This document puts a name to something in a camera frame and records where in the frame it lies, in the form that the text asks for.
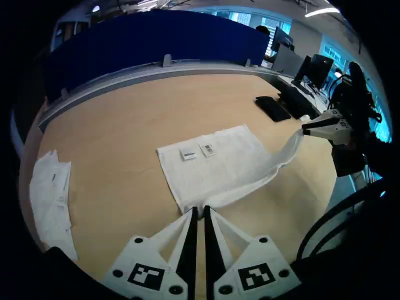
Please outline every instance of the barcode label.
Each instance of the barcode label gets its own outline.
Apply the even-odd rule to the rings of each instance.
[[[201,151],[204,153],[206,157],[210,157],[216,154],[214,148],[211,144],[203,144],[200,145]]]

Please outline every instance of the computer monitor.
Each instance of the computer monitor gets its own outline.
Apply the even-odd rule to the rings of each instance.
[[[294,82],[301,82],[304,78],[304,76],[307,75],[307,71],[309,70],[311,62],[311,57],[306,55],[303,63],[301,64],[300,69],[298,70],[296,76],[294,77]]]
[[[325,83],[328,73],[334,64],[332,58],[314,54],[308,65],[308,70],[306,72],[307,78],[312,82],[312,84],[319,90]]]
[[[303,58],[289,48],[280,47],[273,62],[272,70],[288,76],[295,76],[301,65]]]
[[[293,45],[293,38],[277,26],[275,35],[273,36],[271,50],[278,52],[280,45],[284,45],[286,48],[290,49],[291,45]]]

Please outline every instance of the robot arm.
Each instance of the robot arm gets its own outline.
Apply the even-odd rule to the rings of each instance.
[[[327,139],[333,145],[347,144],[353,130],[337,109],[325,111],[301,128],[304,135]]]

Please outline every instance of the ceiling light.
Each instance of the ceiling light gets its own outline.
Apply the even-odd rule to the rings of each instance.
[[[153,3],[153,2],[157,2],[158,0],[149,0],[149,1],[141,1],[137,4],[137,6],[141,6],[141,5],[145,5],[148,3]]]
[[[100,6],[96,5],[95,7],[92,8],[91,12],[95,13],[98,12],[100,10]]]
[[[162,9],[164,6],[166,6],[168,3],[170,3],[172,0],[166,0],[166,2],[163,4],[163,5],[161,5],[161,7],[160,7],[160,9]]]
[[[312,17],[315,15],[327,14],[327,13],[339,13],[340,14],[340,11],[339,11],[339,9],[337,9],[335,7],[328,7],[328,8],[322,8],[322,9],[318,9],[316,11],[307,13],[304,17],[308,18],[308,17]]]

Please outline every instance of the towel label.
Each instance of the towel label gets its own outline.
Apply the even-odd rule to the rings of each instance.
[[[182,148],[179,150],[180,150],[180,155],[182,155],[184,161],[192,160],[197,157],[196,150],[194,149],[194,147]]]
[[[199,144],[199,146],[201,148],[201,151],[203,151],[206,157],[210,157],[217,154],[210,143]]]

